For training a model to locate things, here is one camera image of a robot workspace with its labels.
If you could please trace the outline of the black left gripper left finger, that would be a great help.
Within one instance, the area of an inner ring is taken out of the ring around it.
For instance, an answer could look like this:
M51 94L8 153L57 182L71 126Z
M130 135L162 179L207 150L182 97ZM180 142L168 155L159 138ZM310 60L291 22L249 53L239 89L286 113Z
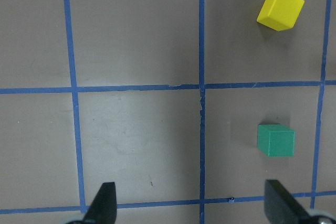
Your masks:
M103 183L82 223L114 224L117 219L117 198L115 182Z

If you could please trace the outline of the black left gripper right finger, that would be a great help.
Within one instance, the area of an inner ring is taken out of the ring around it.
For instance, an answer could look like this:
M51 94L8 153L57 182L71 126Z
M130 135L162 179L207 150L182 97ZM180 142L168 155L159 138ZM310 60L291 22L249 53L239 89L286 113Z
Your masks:
M269 223L309 223L310 215L275 179L265 181L264 213Z

